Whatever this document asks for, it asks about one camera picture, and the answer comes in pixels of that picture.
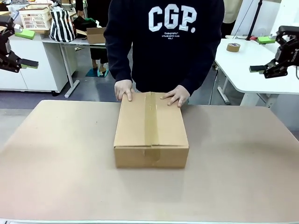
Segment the person left hand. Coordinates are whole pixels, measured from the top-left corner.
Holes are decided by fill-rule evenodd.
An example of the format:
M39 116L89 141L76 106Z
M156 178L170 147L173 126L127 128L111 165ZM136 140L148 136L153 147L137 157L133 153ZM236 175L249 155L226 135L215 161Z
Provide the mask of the person left hand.
M177 107L182 107L184 103L188 101L190 97L190 93L187 91L187 89L181 85L178 85L175 89L171 90L168 93L165 93L161 99L167 99L169 98L170 100L168 101L167 105L171 106L174 103L177 104Z

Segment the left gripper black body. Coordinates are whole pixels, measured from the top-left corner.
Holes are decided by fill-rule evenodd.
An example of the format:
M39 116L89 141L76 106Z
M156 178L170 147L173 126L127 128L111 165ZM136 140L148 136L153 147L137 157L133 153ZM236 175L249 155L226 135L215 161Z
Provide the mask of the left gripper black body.
M11 51L11 46L9 43L9 38L4 36L4 35L0 35L0 53L2 55L8 55Z

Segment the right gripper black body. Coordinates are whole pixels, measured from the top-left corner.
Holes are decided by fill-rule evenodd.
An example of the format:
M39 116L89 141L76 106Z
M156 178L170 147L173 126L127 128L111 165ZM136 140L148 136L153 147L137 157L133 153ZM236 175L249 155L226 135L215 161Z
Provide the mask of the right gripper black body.
M286 41L283 38L278 38L277 42L280 46L275 54L275 61L278 64L283 64L287 67L299 65L299 40L297 38Z

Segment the person right hand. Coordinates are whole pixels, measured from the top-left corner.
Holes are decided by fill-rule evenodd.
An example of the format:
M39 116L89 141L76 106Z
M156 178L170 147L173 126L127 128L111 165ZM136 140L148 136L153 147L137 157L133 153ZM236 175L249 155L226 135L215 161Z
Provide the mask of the person right hand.
M133 83L131 80L121 80L115 82L114 93L117 100L122 101L123 95L126 95L128 101L131 102L133 97Z

